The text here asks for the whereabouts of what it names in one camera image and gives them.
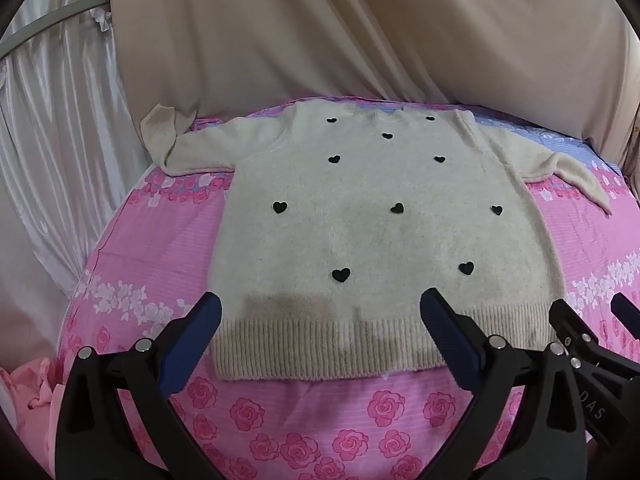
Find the beige curtain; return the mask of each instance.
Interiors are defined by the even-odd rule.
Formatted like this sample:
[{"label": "beige curtain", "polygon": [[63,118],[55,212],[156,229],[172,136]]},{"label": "beige curtain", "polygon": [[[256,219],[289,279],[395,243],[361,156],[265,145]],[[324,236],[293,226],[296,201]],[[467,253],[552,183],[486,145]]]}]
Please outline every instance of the beige curtain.
[{"label": "beige curtain", "polygon": [[314,94],[479,104],[622,163],[640,44],[614,0],[112,0],[134,122]]}]

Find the bed sheet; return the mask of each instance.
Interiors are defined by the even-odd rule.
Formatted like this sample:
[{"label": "bed sheet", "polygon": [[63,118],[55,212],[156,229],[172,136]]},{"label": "bed sheet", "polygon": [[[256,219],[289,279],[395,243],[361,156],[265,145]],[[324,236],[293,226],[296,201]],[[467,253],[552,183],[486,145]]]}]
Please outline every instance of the bed sheet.
[{"label": "bed sheet", "polygon": [[[402,105],[352,100],[387,110]],[[616,292],[636,304],[640,294],[640,210],[619,169],[580,141],[496,112],[472,110],[479,122],[508,127],[576,156],[609,193],[610,217],[557,177],[528,185],[558,248],[567,301],[603,345],[638,360],[640,342],[609,309]],[[193,129],[215,122],[196,120]],[[172,178],[158,168],[145,175],[91,254],[70,304],[58,354],[62,380],[81,346],[99,352],[127,349],[189,311],[206,290],[231,179],[232,173]],[[481,464],[498,456],[521,396],[521,390],[512,391]],[[161,464],[130,395],[123,392],[121,398],[145,457]],[[469,400],[445,367],[359,380],[261,381],[257,387],[255,381],[217,380],[208,354],[188,386],[171,398],[213,463],[235,480],[413,479]]]}]

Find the pink fabric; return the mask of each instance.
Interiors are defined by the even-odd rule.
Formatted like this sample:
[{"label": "pink fabric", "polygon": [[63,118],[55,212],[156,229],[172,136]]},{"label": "pink fabric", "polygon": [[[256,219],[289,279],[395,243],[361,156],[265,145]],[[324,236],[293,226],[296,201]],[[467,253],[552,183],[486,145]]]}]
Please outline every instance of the pink fabric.
[{"label": "pink fabric", "polygon": [[[556,177],[529,186],[558,247],[568,300],[608,348],[633,359],[640,343],[612,318],[609,299],[640,294],[640,211],[622,179],[607,217]],[[153,170],[134,190],[92,255],[60,346],[68,375],[78,349],[129,348],[156,336],[201,296],[231,174],[181,178]],[[452,431],[470,395],[446,368],[343,381],[224,382],[210,355],[172,397],[187,428],[229,479],[410,480]],[[493,461],[513,422],[514,390],[480,463]],[[160,464],[130,395],[124,409],[145,457]]]},{"label": "pink fabric", "polygon": [[0,368],[17,419],[16,433],[38,461],[53,475],[56,426],[64,386],[54,382],[55,364],[49,358],[35,359],[8,373]]}]

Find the beige sweater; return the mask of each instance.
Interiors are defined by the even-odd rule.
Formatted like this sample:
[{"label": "beige sweater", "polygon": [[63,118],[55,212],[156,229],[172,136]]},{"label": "beige sweater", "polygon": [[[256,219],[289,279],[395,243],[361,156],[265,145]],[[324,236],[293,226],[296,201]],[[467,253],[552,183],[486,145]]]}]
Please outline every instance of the beige sweater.
[{"label": "beige sweater", "polygon": [[313,100],[187,135],[182,120],[158,106],[141,124],[160,168],[236,172],[209,271],[228,380],[442,364],[418,312],[430,286],[485,333],[541,349],[564,279],[524,183],[555,173],[610,212],[580,162],[470,112]]}]

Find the heart-shaped patch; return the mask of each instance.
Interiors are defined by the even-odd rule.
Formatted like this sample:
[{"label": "heart-shaped patch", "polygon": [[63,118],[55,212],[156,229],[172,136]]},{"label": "heart-shaped patch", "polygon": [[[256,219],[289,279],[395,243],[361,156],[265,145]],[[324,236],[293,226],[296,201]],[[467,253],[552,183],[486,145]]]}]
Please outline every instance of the heart-shaped patch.
[{"label": "heart-shaped patch", "polygon": [[286,202],[274,202],[273,203],[273,210],[278,214],[282,213],[286,208],[287,208],[287,203]]},{"label": "heart-shaped patch", "polygon": [[467,262],[466,264],[459,264],[458,268],[462,274],[470,275],[474,271],[474,263]]},{"label": "heart-shaped patch", "polygon": [[347,278],[351,275],[351,269],[349,267],[345,267],[344,269],[334,269],[331,273],[336,282],[343,283],[347,281]]}]

